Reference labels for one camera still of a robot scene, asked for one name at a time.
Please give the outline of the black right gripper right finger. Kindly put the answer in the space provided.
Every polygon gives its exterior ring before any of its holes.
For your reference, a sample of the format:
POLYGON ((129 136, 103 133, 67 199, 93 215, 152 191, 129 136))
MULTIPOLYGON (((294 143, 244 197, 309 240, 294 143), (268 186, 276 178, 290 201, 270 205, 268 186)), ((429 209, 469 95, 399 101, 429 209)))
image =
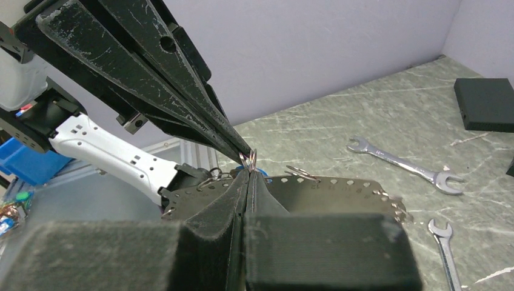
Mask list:
POLYGON ((249 178, 247 290, 421 290, 409 238, 390 215, 291 213, 249 178))

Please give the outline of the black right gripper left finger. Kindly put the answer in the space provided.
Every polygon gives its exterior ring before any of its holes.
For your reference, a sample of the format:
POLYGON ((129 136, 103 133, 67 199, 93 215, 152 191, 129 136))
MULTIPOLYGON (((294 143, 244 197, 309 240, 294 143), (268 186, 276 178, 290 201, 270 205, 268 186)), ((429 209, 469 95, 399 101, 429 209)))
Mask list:
POLYGON ((2 290, 237 290, 231 255, 240 173, 185 221, 58 221, 32 231, 2 290))

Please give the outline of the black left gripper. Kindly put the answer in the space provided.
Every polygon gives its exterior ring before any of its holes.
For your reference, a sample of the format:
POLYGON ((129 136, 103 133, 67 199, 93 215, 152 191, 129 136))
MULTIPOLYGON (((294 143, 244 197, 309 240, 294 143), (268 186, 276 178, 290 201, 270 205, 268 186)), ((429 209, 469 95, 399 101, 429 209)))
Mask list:
POLYGON ((155 3, 29 1, 12 33, 116 111, 119 123, 141 114, 166 134, 249 157, 208 85, 207 66, 164 3, 155 3))

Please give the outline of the metal arc keyring plate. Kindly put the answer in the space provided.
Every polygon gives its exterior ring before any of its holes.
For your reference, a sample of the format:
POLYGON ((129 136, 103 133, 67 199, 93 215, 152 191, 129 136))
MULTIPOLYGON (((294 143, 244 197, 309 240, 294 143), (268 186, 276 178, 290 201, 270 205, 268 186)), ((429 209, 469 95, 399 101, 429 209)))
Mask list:
MULTIPOLYGON (((163 220, 186 220, 220 197, 242 170, 216 174, 200 186, 169 192, 163 220)), ((319 176, 312 181, 300 176, 266 176, 270 194, 291 213, 380 213, 398 222, 412 221, 402 198, 389 195, 373 180, 319 176)))

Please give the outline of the blue key tag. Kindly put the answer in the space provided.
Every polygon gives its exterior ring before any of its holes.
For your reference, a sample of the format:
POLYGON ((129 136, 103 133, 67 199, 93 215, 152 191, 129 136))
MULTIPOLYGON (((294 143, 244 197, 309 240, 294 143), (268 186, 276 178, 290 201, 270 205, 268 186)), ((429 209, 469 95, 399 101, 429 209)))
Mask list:
MULTIPOLYGON (((237 167, 235 167, 235 170, 242 170, 242 169, 244 169, 244 166, 237 166, 237 167)), ((268 176, 268 174, 264 170, 262 170, 260 168, 256 168, 256 171, 260 172, 263 176, 268 176)))

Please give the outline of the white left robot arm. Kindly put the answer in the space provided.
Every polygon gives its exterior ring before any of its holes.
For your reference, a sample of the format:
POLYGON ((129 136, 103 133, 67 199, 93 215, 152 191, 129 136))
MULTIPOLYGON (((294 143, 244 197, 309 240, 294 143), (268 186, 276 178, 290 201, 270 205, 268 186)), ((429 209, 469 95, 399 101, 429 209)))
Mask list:
POLYGON ((212 147, 236 162, 250 146, 230 125, 210 69, 164 1, 2 1, 1 128, 27 147, 80 159, 160 207, 196 171, 97 125, 48 75, 54 67, 118 114, 126 128, 212 147))

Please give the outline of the small silver wrench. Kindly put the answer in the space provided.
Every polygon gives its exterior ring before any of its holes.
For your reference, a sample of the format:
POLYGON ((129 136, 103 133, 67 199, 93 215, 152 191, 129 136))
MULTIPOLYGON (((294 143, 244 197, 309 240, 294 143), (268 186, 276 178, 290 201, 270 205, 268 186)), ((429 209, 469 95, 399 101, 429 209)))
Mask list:
POLYGON ((458 276, 458 271, 456 269, 452 250, 450 247, 450 240, 453 235, 452 226, 449 222, 447 222, 446 227, 444 229, 439 228, 436 225, 435 219, 432 218, 428 221, 427 228, 438 244, 449 289, 452 291, 461 291, 461 282, 458 276))

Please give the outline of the blue storage bin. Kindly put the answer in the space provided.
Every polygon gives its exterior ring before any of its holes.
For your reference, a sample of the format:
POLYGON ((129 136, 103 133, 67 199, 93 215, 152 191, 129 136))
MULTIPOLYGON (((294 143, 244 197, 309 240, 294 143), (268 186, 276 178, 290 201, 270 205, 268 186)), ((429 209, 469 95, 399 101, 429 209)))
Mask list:
POLYGON ((1 144, 1 172, 31 186, 47 183, 71 160, 53 151, 36 152, 14 138, 1 144))

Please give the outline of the large silver wrench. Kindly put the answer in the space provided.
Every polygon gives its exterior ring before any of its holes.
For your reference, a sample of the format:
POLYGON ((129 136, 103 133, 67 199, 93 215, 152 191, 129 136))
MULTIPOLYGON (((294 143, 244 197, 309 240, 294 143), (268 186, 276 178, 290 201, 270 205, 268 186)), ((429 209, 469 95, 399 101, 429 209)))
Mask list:
POLYGON ((355 144, 348 144, 346 147, 351 152, 354 153, 366 153, 372 155, 376 158, 379 158, 389 164, 400 167, 414 175, 424 178, 429 183, 431 183, 436 189, 438 189, 441 193, 445 195, 458 196, 463 195, 464 192, 462 190, 453 188, 448 185, 448 181, 456 181, 456 182, 464 182, 464 179, 459 177, 458 175, 450 172, 450 171, 439 171, 434 172, 432 170, 425 169, 421 166, 417 166, 416 164, 395 156, 389 152, 381 150, 363 137, 354 136, 349 138, 351 142, 355 144))

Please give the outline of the black box with label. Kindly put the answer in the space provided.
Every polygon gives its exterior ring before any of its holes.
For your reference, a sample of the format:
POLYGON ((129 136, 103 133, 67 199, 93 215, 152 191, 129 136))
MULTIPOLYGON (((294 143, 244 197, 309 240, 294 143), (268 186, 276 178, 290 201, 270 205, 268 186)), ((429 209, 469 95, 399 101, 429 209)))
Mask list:
POLYGON ((514 158, 511 160, 511 162, 507 168, 506 175, 514 177, 514 158))

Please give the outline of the black flat box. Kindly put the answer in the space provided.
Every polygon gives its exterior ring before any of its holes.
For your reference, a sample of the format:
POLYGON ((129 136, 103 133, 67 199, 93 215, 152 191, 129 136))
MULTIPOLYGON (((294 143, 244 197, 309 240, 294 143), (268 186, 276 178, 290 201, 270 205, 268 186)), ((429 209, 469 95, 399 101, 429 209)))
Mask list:
POLYGON ((453 88, 466 130, 513 132, 513 86, 507 78, 458 78, 453 88))

